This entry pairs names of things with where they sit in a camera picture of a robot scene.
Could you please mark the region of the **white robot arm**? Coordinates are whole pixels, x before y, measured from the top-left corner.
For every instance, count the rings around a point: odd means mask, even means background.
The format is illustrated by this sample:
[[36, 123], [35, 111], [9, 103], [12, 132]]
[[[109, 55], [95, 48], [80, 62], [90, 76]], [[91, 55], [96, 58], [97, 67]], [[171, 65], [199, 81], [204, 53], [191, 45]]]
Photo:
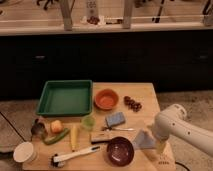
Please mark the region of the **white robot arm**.
[[213, 157], [213, 132], [185, 121], [187, 112], [180, 104], [172, 104], [154, 118], [152, 134], [160, 142], [174, 135]]

